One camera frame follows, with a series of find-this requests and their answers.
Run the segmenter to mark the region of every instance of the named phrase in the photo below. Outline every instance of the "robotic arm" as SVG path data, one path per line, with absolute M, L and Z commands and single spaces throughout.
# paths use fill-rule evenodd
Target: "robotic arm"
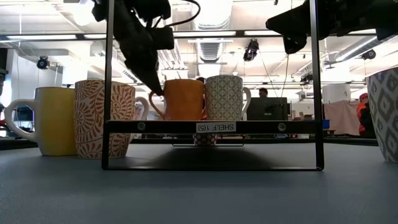
M 92 14 L 97 22 L 106 19 L 106 0 L 95 2 Z M 161 19 L 171 17 L 168 0 L 115 0 L 114 1 L 114 38 L 126 58 L 124 62 L 145 85 L 157 95 L 163 95 L 157 76 L 159 61 L 158 50 L 174 49 L 172 26 L 190 22 L 200 13 L 200 5 L 194 0 L 184 0 L 196 4 L 198 12 L 186 21 L 176 22 L 157 28 Z M 146 22 L 144 27 L 138 17 Z M 154 26 L 153 20 L 159 17 Z

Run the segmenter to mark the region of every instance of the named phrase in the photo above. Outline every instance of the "orange patterned mug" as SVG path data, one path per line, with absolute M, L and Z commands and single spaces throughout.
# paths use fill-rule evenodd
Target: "orange patterned mug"
M 200 120 L 205 115 L 203 110 L 205 85 L 201 81 L 189 79 L 167 80 L 164 86 L 165 112 L 159 110 L 152 96 L 149 103 L 163 120 Z
M 104 129 L 104 84 L 103 80 L 83 80 L 75 83 L 74 128 L 77 153 L 80 158 L 100 159 Z M 112 82 L 111 120 L 132 121 L 134 104 L 144 105 L 141 119 L 149 112 L 147 100 L 137 97 L 133 86 Z M 111 133 L 109 136 L 109 158 L 124 157 L 131 134 Z

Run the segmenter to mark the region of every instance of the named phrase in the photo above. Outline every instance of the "gray table surface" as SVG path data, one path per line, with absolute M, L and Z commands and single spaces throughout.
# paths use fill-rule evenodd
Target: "gray table surface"
M 309 148 L 266 147 L 287 159 Z M 398 223 L 398 164 L 378 147 L 337 144 L 325 159 L 323 172 L 136 172 L 0 151 L 0 223 Z

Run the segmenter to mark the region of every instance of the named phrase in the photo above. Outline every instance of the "black metal frame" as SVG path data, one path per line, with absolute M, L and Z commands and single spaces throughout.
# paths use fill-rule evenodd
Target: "black metal frame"
M 114 0 L 108 0 L 106 24 L 106 62 L 105 62 L 105 100 L 104 100 L 104 130 L 101 166 L 104 170 L 288 170 L 288 171 L 321 171 L 325 167 L 322 130 L 322 99 L 320 84 L 319 44 L 318 44 L 318 14 L 317 0 L 310 0 L 313 89 L 314 89 L 314 121 L 237 121 L 234 134 L 313 134 L 315 133 L 315 167 L 268 167 L 254 169 L 228 169 L 209 167 L 121 167 L 109 165 L 109 134 L 110 133 L 168 133 L 193 134 L 196 124 L 206 121 L 112 121 L 111 112 L 111 79 L 112 79 L 112 47 Z

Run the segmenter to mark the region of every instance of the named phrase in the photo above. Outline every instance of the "shelf label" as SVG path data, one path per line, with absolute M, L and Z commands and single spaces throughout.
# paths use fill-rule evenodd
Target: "shelf label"
M 236 132 L 236 122 L 201 122 L 197 123 L 197 133 L 228 133 Z

